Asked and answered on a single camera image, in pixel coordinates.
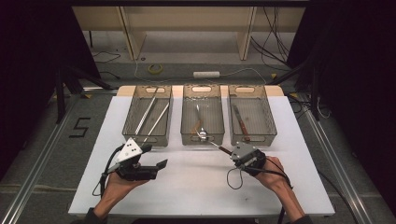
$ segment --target black sleeve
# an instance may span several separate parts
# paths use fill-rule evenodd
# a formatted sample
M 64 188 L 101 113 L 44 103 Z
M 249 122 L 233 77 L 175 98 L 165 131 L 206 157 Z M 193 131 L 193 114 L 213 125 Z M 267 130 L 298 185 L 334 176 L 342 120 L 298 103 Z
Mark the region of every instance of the black sleeve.
M 304 217 L 300 217 L 299 219 L 297 219 L 295 222 L 291 223 L 291 224 L 313 224 L 314 222 L 312 222 L 311 217 L 309 216 L 304 216 Z
M 87 216 L 84 218 L 84 224 L 106 224 L 107 219 L 102 220 L 93 212 L 93 208 L 88 210 Z

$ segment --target white table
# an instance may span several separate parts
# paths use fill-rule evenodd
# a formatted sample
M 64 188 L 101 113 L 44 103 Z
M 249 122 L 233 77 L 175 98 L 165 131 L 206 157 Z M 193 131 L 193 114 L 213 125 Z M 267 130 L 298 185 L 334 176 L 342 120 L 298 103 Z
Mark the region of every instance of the white table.
M 121 131 L 131 100 L 132 97 L 113 97 L 69 214 L 85 215 L 89 207 L 99 202 L 99 197 L 92 196 L 92 191 L 111 153 L 125 143 Z M 227 100 L 223 95 L 226 130 L 223 146 L 232 150 Z M 262 151 L 280 158 L 308 215 L 334 214 L 287 97 L 270 96 L 268 100 L 277 137 L 270 147 L 261 147 Z M 186 147 L 181 144 L 181 108 L 182 98 L 175 96 L 168 147 L 153 149 L 140 160 L 143 165 L 155 165 L 168 159 L 166 168 L 158 173 L 157 179 L 134 189 L 110 214 L 129 217 L 277 216 L 281 208 L 279 200 L 255 178 L 242 173 L 244 182 L 241 189 L 231 189 L 227 185 L 227 172 L 234 168 L 227 154 L 212 146 Z M 238 170 L 231 172 L 229 181 L 234 187 L 240 185 Z

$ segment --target wire mesh basket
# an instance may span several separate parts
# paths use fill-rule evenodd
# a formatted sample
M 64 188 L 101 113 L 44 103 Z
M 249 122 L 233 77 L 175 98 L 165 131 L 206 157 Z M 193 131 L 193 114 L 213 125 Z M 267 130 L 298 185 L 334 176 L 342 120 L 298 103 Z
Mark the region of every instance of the wire mesh basket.
M 277 132 L 264 86 L 230 85 L 228 89 L 231 144 L 271 146 Z
M 221 145 L 224 137 L 220 85 L 185 85 L 181 118 L 183 145 Z
M 172 86 L 136 86 L 122 134 L 139 146 L 166 147 L 172 103 Z

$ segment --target person's left hand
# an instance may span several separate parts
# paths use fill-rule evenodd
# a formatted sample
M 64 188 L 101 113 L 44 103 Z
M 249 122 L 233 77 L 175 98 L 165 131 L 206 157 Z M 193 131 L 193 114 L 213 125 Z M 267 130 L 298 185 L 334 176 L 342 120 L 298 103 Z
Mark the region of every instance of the person's left hand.
M 110 210 L 131 190 L 149 182 L 148 180 L 129 181 L 121 179 L 117 173 L 108 176 L 105 192 L 93 212 L 101 219 L 107 217 Z

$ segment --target metal frame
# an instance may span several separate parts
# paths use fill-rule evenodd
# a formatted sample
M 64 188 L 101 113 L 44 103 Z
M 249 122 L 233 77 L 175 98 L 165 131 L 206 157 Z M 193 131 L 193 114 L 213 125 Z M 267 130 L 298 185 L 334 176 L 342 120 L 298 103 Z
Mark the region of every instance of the metal frame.
M 303 101 L 308 100 L 303 94 L 299 94 L 299 96 L 303 99 Z M 340 184 L 341 190 L 345 193 L 346 199 L 352 207 L 352 211 L 355 214 L 357 220 L 360 224 L 373 223 L 367 213 L 367 209 L 361 200 L 361 197 L 359 196 L 359 193 L 353 186 L 352 181 L 340 159 L 338 159 L 338 156 L 334 151 L 334 148 L 332 148 L 332 144 L 323 130 L 320 122 L 317 121 L 311 111 L 307 111 L 305 114 L 309 120 L 309 123 L 311 124 L 312 130 L 315 132 L 315 135 L 320 142 L 327 161 L 332 167 L 332 171 L 334 172 L 334 175 Z
M 7 209 L 6 215 L 2 220 L 2 224 L 17 223 L 23 211 L 24 206 L 27 204 L 27 201 L 29 200 L 30 195 L 32 194 L 35 184 L 37 183 L 38 179 L 43 173 L 47 161 L 50 159 L 50 155 L 52 154 L 52 151 L 55 149 L 55 146 L 58 143 L 58 140 L 61 137 L 62 132 L 64 131 L 64 127 L 66 126 L 69 120 L 69 115 L 72 112 L 78 100 L 79 100 L 79 95 L 72 96 L 69 105 L 66 108 L 64 118 L 59 124 L 56 124 L 54 130 L 52 131 L 49 137 L 49 140 L 47 141 L 40 155 L 38 156 L 35 165 L 32 167 L 31 172 L 26 177 L 25 181 L 21 185 L 20 190 L 18 191 L 17 195 L 15 196 L 9 208 Z

